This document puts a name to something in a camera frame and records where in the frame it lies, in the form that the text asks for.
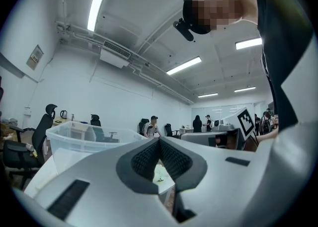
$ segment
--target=black cap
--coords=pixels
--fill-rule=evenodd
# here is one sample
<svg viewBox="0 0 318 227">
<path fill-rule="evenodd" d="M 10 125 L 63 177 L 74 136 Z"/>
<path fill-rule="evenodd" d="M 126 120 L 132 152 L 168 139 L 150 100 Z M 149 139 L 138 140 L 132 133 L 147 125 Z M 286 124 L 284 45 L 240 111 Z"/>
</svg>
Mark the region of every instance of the black cap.
<svg viewBox="0 0 318 227">
<path fill-rule="evenodd" d="M 183 20 L 187 27 L 194 33 L 207 34 L 211 31 L 210 26 L 199 25 L 198 18 L 193 16 L 193 1 L 183 0 Z"/>
</svg>

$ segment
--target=electric kettle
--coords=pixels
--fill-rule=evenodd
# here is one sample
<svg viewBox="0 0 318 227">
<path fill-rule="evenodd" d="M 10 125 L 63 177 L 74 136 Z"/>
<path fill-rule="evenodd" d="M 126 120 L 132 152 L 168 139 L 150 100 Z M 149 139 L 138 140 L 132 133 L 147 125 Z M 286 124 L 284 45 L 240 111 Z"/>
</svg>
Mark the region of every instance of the electric kettle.
<svg viewBox="0 0 318 227">
<path fill-rule="evenodd" d="M 60 113 L 61 118 L 67 119 L 68 112 L 66 110 L 62 110 Z"/>
</svg>

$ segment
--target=black shirt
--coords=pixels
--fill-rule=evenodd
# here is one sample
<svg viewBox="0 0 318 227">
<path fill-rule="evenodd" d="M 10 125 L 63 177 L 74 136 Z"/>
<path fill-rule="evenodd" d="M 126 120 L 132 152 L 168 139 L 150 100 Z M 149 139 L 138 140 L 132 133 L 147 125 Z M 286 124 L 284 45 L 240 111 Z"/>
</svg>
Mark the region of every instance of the black shirt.
<svg viewBox="0 0 318 227">
<path fill-rule="evenodd" d="M 208 119 L 208 122 L 207 122 L 207 132 L 210 132 L 211 131 L 211 119 Z"/>
<path fill-rule="evenodd" d="M 302 0 L 257 0 L 257 29 L 280 132 L 298 121 L 281 85 L 301 59 L 314 33 L 303 5 Z"/>
<path fill-rule="evenodd" d="M 259 118 L 259 117 L 255 118 L 255 126 L 256 126 L 256 127 L 259 126 L 259 123 L 256 123 L 257 121 L 260 122 L 260 118 Z"/>
</svg>

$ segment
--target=black jacket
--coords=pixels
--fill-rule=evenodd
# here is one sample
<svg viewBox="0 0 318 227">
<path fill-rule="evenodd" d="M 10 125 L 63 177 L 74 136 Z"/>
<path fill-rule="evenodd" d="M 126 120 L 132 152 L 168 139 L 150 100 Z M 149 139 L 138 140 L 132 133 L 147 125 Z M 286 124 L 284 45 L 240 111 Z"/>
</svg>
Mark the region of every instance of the black jacket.
<svg viewBox="0 0 318 227">
<path fill-rule="evenodd" d="M 193 125 L 193 132 L 194 133 L 201 133 L 202 132 L 202 130 L 201 130 L 202 121 L 201 120 L 199 120 L 199 121 L 193 120 L 192 125 Z"/>
</svg>

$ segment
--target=transparent plastic box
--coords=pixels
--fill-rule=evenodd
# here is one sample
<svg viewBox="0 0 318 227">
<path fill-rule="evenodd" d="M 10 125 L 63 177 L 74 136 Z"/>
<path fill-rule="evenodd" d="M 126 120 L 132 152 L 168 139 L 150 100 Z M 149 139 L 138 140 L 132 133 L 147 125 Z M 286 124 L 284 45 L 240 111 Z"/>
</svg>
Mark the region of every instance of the transparent plastic box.
<svg viewBox="0 0 318 227">
<path fill-rule="evenodd" d="M 129 129 L 66 122 L 46 131 L 53 159 L 60 174 L 86 156 L 145 139 Z"/>
</svg>

